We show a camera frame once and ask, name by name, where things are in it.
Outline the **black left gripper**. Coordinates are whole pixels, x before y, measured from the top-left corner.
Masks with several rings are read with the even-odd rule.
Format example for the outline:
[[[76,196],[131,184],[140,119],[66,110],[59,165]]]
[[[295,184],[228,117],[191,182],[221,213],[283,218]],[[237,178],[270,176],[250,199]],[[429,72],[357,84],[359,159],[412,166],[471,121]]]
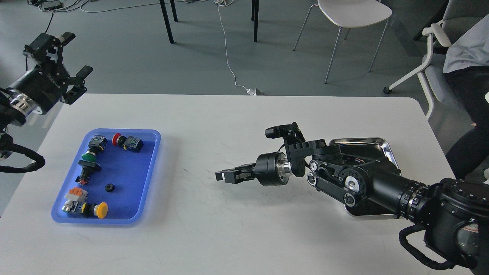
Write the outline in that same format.
[[[7,94],[12,97],[12,108],[23,115],[43,115],[57,102],[75,103],[87,91],[85,79],[93,67],[85,65],[70,77],[63,65],[63,48],[75,37],[71,32],[60,37],[41,33],[30,45],[24,46],[23,55],[33,59],[37,66],[53,61],[55,68],[33,68],[7,87]]]

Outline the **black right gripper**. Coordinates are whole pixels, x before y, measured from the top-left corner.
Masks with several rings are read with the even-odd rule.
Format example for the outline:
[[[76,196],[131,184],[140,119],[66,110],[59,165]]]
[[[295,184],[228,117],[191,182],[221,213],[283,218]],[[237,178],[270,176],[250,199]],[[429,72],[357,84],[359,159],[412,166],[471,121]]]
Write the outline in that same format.
[[[256,163],[215,172],[217,181],[238,184],[255,178],[262,186],[284,186],[291,175],[290,163],[282,152],[259,155]]]

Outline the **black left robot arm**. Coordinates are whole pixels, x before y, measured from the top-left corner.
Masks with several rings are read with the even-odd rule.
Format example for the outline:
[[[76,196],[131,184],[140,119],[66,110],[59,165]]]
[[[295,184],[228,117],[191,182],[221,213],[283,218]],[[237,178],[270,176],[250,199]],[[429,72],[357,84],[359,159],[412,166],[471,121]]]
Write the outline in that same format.
[[[42,155],[14,143],[6,132],[7,126],[23,126],[29,114],[45,115],[57,102],[71,105],[87,91],[85,78],[92,72],[92,67],[84,66],[75,76],[70,76],[63,65],[63,49],[74,38],[75,34],[71,32],[60,37],[41,33],[30,45],[25,45],[23,51],[24,56],[35,61],[34,68],[7,89],[1,89],[1,159],[16,152],[32,160],[26,167],[2,166],[3,173],[27,173],[39,170],[45,164]]]

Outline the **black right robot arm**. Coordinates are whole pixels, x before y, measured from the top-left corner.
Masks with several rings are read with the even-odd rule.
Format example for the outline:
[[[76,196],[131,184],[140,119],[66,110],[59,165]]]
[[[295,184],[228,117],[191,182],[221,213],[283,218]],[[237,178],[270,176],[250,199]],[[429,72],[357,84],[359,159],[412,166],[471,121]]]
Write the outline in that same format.
[[[283,186],[289,176],[305,176],[316,190],[348,207],[371,200],[413,225],[399,233],[402,247],[435,270],[459,265],[475,275],[488,274],[488,185],[445,178],[427,186],[404,178],[386,157],[344,154],[323,139],[306,141],[297,123],[265,131],[283,139],[285,152],[259,155],[255,163],[218,171],[218,181],[237,184],[258,179],[262,186]]]

